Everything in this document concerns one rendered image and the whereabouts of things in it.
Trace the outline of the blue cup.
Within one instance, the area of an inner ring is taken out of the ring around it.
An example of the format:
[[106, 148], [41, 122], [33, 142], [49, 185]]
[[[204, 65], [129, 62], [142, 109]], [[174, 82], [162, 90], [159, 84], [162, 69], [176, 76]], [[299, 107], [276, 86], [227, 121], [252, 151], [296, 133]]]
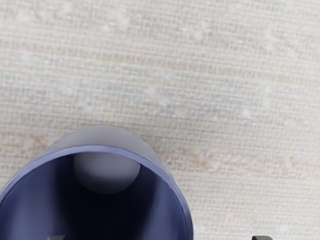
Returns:
[[112, 125], [70, 133], [0, 190], [0, 240], [194, 240], [187, 201], [153, 148]]

